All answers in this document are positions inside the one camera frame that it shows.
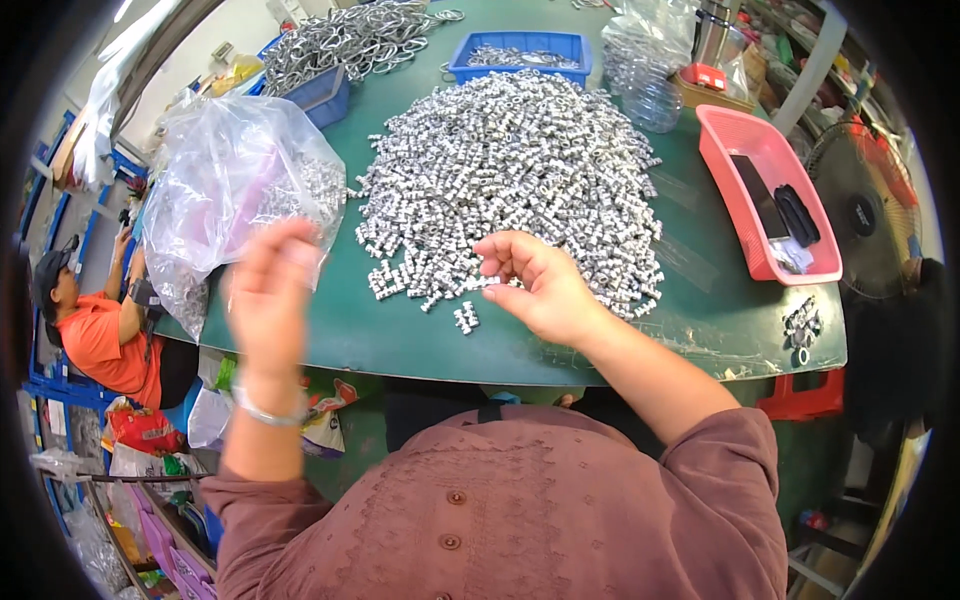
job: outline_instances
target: silver bangle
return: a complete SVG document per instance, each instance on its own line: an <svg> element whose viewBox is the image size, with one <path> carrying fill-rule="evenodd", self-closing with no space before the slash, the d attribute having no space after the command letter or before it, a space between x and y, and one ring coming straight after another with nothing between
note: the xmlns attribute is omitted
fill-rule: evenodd
<svg viewBox="0 0 960 600"><path fill-rule="evenodd" d="M247 411L247 414L254 419L271 425L272 427L300 427L303 425L303 420L306 417L306 393L303 390L299 391L301 407L299 413L293 416L282 417L280 415L272 415L254 406L250 401L250 397L247 395L247 390L242 385L233 384L230 387L233 390L233 401L236 402L240 408Z"/></svg>

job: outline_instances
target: pile of metal rings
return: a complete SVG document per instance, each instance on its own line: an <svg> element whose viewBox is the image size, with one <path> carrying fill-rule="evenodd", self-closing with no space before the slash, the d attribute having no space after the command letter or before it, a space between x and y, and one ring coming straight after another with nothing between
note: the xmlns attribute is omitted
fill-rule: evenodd
<svg viewBox="0 0 960 600"><path fill-rule="evenodd" d="M307 19L263 53L262 95L282 96L338 64L352 82L388 73L426 47L423 34L464 18L462 11L427 14L424 8L420 0L377 0Z"/></svg>
<svg viewBox="0 0 960 600"><path fill-rule="evenodd" d="M561 69L576 69L580 63L576 60L550 52L548 50L531 50L524 52L517 48L497 48L484 44L477 46L467 59L467 66L484 66L487 64L506 64L509 66L551 66Z"/></svg>

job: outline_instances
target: black phone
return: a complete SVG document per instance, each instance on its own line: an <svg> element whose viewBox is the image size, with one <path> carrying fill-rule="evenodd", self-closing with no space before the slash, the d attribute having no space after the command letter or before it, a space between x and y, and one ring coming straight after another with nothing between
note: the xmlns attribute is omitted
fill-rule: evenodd
<svg viewBox="0 0 960 600"><path fill-rule="evenodd" d="M754 201L756 214L760 217L760 223L767 234L767 239L776 240L790 237L786 223L783 222L780 211L777 210L777 205L774 203L774 198L770 195L766 183L763 182L760 173L756 171L754 162L748 156L743 155L730 155L730 158L733 161L733 166L740 174L743 184L747 186L750 199Z"/></svg>

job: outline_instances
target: shirt button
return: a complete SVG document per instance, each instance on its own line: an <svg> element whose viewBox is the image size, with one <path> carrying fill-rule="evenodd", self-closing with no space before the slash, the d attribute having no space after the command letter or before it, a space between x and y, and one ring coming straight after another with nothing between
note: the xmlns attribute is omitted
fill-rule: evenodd
<svg viewBox="0 0 960 600"><path fill-rule="evenodd" d="M446 550L456 550L460 547L460 538L453 534L444 534L440 536L440 546Z"/></svg>

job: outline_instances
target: green work table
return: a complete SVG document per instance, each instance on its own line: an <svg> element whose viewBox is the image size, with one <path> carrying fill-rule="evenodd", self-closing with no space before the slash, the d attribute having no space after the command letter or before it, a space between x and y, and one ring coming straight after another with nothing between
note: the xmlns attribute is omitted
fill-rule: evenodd
<svg viewBox="0 0 960 600"><path fill-rule="evenodd" d="M397 70L368 77L350 91L347 118L324 129L333 149L347 164L347 177L366 173L374 151L367 136L384 133L384 121L411 103L446 87L438 67L450 59L460 40L474 31L567 31L588 36L593 71L588 87L600 84L600 31L614 14L606 9L577 11L568 2L547 0L445 0L429 7L461 9L467 17L432 31L429 46ZM663 240L654 246L666 275L662 299L652 314L636 323L641 331L677 351L719 379L749 379L779 373L838 368L847 361L846 334L836 284L786 288L776 281L750 279L731 218L706 164L700 157L700 125L684 109L676 130L650 135L663 159L651 170L660 196L651 206L663 221ZM347 216L327 259L309 308L306 363L359 372L429 379L529 385L603 385L604 379L570 348L542 342L513 316L483 300L478 292L442 301L429 314L422 300L396 295L377 301L367 273L379 261L353 239L361 222L349 201ZM201 336L203 346L236 350L224 319L224 303L211 294ZM814 296L824 332L810 349L805 366L794 362L785 345L782 318ZM472 300L481 325L465 336L453 310ZM157 332L189 340L165 318Z"/></svg>

